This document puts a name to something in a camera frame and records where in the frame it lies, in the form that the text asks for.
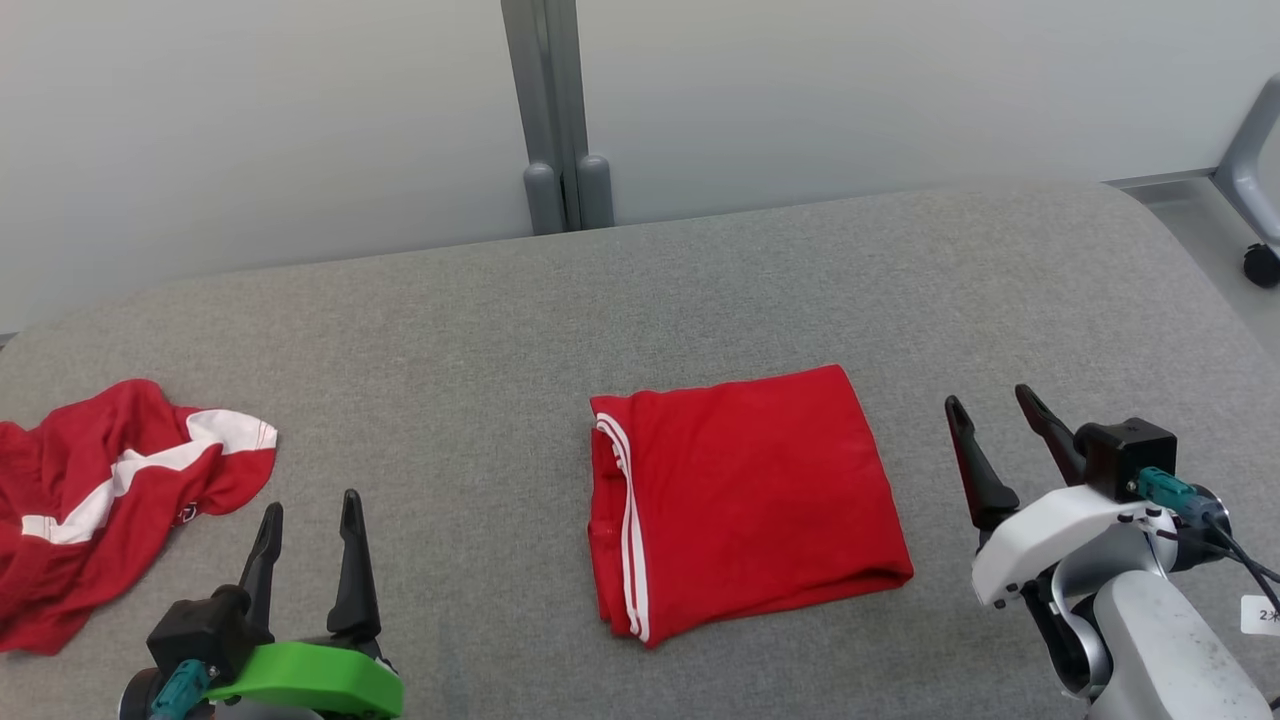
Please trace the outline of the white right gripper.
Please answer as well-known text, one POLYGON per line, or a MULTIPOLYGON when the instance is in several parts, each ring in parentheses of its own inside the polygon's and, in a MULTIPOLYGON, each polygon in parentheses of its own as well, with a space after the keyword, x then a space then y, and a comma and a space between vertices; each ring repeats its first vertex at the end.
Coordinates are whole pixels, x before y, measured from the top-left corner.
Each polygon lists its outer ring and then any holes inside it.
POLYGON ((1052 491, 1016 512, 1020 498, 993 469, 963 402, 955 395, 945 400, 972 524, 979 533, 992 533, 972 565, 979 603, 1011 600, 1043 571, 1052 577, 1051 593, 1059 605, 1100 593, 1134 571, 1149 575, 1147 583, 1160 597, 1175 596, 1169 571, 1178 543, 1158 537, 1161 530, 1172 530, 1171 512, 1147 500, 1119 503, 1089 487, 1076 487, 1085 484, 1085 456, 1076 450, 1074 433, 1028 384, 1016 384, 1014 393, 1027 424, 1073 488, 1052 491))

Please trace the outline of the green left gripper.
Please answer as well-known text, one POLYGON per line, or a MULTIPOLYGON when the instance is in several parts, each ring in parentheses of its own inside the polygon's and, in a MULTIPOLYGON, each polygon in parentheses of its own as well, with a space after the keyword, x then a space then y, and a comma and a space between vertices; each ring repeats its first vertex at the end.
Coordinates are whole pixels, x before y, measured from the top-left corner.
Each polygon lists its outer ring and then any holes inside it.
MULTIPOLYGON (((239 579, 250 597, 246 620, 261 633, 270 632, 273 573, 282 551, 283 523, 282 503, 269 503, 239 579)), ((335 602, 326 615, 332 637, 256 647, 230 683, 232 700, 308 710, 321 717, 403 716, 404 683, 379 644, 380 609, 364 503, 356 489, 343 493, 339 536, 340 574, 335 602)))

